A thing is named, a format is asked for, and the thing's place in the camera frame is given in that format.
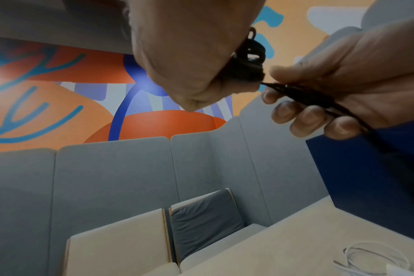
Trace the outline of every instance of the wrinkled gray fabric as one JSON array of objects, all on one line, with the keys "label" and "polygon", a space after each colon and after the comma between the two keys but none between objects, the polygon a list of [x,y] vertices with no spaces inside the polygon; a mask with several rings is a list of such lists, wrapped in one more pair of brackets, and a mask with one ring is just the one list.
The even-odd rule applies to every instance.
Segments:
[{"label": "wrinkled gray fabric", "polygon": [[176,209],[172,213],[171,225],[181,261],[245,227],[228,190],[220,190]]}]

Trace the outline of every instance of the white cable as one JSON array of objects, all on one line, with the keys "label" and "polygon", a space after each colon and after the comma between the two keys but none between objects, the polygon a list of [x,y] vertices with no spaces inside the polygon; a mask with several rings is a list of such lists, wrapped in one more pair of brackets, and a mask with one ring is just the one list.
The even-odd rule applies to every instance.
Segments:
[{"label": "white cable", "polygon": [[[391,252],[390,255],[387,254],[383,254],[380,252],[375,252],[369,249],[364,249],[359,247],[359,245],[364,245],[364,244],[375,244],[375,245],[379,245],[381,247],[384,247],[385,249],[389,249]],[[357,242],[349,247],[347,247],[344,251],[343,254],[345,256],[345,263],[346,266],[340,264],[337,261],[333,261],[333,265],[338,268],[343,275],[348,275],[348,276],[383,276],[386,275],[386,273],[375,273],[375,272],[369,272],[369,271],[365,271],[363,269],[360,269],[358,265],[356,265],[355,263],[353,263],[350,260],[350,252],[351,250],[362,250],[368,253],[372,253],[374,255],[380,256],[385,258],[386,260],[390,261],[390,263],[396,267],[400,267],[406,270],[410,269],[410,261],[408,260],[408,258],[401,253],[400,251],[396,250],[393,247],[390,247],[384,243],[381,242],[377,242],[377,241],[360,241]]]}]

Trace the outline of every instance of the table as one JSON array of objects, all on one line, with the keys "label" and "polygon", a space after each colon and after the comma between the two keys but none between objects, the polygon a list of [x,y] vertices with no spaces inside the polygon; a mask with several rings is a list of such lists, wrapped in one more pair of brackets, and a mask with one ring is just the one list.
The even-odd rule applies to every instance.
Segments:
[{"label": "table", "polygon": [[343,249],[358,241],[400,250],[414,271],[413,239],[337,209],[326,197],[182,276],[340,276],[332,260],[345,264]]}]

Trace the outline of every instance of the wall mural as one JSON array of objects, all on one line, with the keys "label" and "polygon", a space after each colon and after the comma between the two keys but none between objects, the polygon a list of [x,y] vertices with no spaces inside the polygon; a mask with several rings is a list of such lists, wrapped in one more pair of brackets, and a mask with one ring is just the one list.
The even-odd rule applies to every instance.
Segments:
[{"label": "wall mural", "polygon": [[[360,23],[371,2],[268,1],[254,22],[266,67],[289,65],[335,30]],[[210,131],[257,95],[232,95],[190,113],[132,55],[0,38],[0,151]]]}]

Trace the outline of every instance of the navy blue screen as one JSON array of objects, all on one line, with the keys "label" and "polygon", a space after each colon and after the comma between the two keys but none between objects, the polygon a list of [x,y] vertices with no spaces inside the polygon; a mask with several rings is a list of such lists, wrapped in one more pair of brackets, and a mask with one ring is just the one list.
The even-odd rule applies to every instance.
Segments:
[{"label": "navy blue screen", "polygon": [[[414,122],[380,133],[414,154]],[[363,138],[334,141],[318,136],[307,145],[337,208],[414,239],[414,203]]]}]

